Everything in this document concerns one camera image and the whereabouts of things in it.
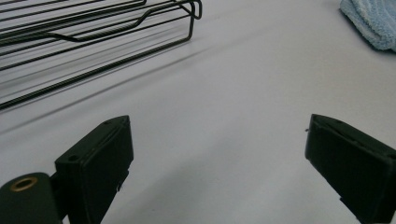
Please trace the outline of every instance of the white table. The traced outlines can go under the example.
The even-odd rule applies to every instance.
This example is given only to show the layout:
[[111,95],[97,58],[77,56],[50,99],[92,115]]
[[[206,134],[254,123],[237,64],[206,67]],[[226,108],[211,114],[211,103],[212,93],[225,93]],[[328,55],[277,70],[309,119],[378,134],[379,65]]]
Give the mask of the white table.
[[359,223],[304,158],[304,130],[316,113],[396,147],[396,53],[338,0],[203,3],[187,45],[0,112],[0,184],[52,174],[129,115],[135,158],[103,223]]

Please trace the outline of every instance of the blue cloth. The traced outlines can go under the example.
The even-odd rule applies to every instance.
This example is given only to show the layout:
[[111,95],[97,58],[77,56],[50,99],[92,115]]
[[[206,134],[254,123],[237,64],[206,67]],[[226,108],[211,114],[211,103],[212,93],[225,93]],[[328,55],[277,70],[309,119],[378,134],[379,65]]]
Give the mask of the blue cloth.
[[376,49],[396,51],[396,0],[342,0],[341,11]]

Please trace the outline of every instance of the black plastic part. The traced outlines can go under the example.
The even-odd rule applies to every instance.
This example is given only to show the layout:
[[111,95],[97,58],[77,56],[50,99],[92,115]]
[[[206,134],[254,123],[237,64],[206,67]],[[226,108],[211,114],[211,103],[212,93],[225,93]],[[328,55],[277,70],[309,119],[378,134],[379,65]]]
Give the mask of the black plastic part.
[[0,188],[0,223],[59,224],[50,177],[22,175]]
[[134,159],[127,116],[103,122],[56,160],[71,223],[100,223]]
[[67,216],[67,202],[64,195],[64,188],[62,188],[61,183],[59,182],[59,176],[57,173],[52,175],[49,179],[52,185],[52,193],[55,198],[59,219],[63,220]]
[[396,151],[350,125],[312,115],[305,156],[362,223],[390,223]]

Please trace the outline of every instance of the metal wire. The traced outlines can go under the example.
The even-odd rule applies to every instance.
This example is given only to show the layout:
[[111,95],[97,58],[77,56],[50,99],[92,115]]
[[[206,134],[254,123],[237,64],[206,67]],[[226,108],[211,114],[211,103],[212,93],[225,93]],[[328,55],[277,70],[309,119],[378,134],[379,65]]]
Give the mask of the metal wire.
[[[56,4],[59,2],[67,1],[47,2],[45,3],[46,5],[55,5],[55,7],[37,12],[29,12],[27,14],[21,14],[18,16],[12,15],[10,17],[0,19],[0,21],[17,21],[21,18],[30,18],[32,16],[37,16],[42,13],[56,12],[58,10],[70,9],[72,7],[81,7],[88,4],[97,4],[104,1],[90,1],[84,2],[83,4],[70,4],[60,7],[56,6]],[[175,41],[160,45],[153,49],[148,49],[135,55],[126,57],[124,59],[105,64],[83,74],[76,74],[73,77],[49,85],[48,87],[32,91],[17,98],[8,100],[0,104],[0,110],[10,108],[14,105],[26,103],[50,92],[57,91],[70,85],[76,84],[84,79],[97,76],[110,69],[114,69],[118,66],[130,63],[137,59],[149,56],[150,54],[154,54],[156,52],[169,49],[173,46],[186,42],[192,37],[194,21],[200,20],[202,18],[202,3],[200,0],[169,0],[151,5],[146,5],[146,3],[146,0],[134,0],[107,5],[104,7],[96,6],[95,8],[81,10],[79,12],[67,13],[52,18],[46,18],[44,20],[38,19],[36,21],[12,24],[6,28],[0,29],[0,47],[2,47],[0,52],[1,57],[8,57],[14,54],[23,55],[24,52],[28,52],[29,50],[42,49],[52,45],[61,46],[68,43],[67,46],[70,46],[69,48],[63,48],[49,53],[43,53],[40,51],[40,55],[36,55],[35,57],[31,57],[26,60],[21,60],[11,64],[6,64],[0,67],[0,71],[7,71],[11,68],[16,68],[33,62],[40,62],[44,59],[48,59],[56,55],[65,54],[66,52],[72,52],[74,50],[84,49],[88,46],[95,45],[101,42],[114,40],[120,36],[135,34],[143,30],[160,27],[164,24],[190,18],[188,34],[183,38],[179,38]],[[4,9],[3,11],[13,12],[15,10],[31,7],[42,6],[40,6],[40,4],[33,4],[23,7],[11,7],[8,9]],[[184,12],[184,15],[179,15],[168,19],[167,14],[175,11],[178,11],[179,13]],[[139,12],[139,14],[132,16],[132,18],[128,18],[130,17],[130,15],[132,15],[131,13],[137,12]],[[125,17],[124,19],[120,19],[120,15],[125,15],[126,19]],[[154,20],[159,16],[163,16],[163,20],[155,21],[154,23],[150,24],[144,24],[148,19]],[[90,25],[90,22],[101,21],[102,19],[107,19],[109,20],[109,22],[104,22],[103,25],[101,22],[99,22],[99,24],[101,25],[96,25],[90,29],[83,29],[81,31],[74,32],[68,35],[58,34],[61,32],[62,29],[68,29],[70,27],[77,29],[79,25]]]

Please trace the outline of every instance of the brass insert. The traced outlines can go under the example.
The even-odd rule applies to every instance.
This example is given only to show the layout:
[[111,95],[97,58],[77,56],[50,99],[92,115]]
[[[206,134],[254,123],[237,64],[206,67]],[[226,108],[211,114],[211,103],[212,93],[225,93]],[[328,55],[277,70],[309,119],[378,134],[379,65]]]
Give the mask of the brass insert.
[[10,189],[12,191],[19,192],[31,188],[35,183],[37,183],[37,177],[29,176],[16,181],[11,185]]

